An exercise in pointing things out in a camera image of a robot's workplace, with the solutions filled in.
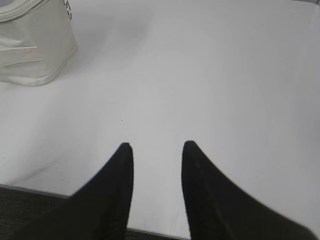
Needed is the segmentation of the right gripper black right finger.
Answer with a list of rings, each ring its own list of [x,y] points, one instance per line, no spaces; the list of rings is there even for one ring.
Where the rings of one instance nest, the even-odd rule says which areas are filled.
[[[183,146],[181,184],[192,240],[317,239],[239,188],[192,140]]]

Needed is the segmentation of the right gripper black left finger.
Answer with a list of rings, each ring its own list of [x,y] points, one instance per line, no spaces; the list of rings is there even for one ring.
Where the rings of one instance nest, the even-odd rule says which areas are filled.
[[[81,189],[54,210],[17,230],[10,240],[123,240],[134,185],[134,158],[129,143]]]

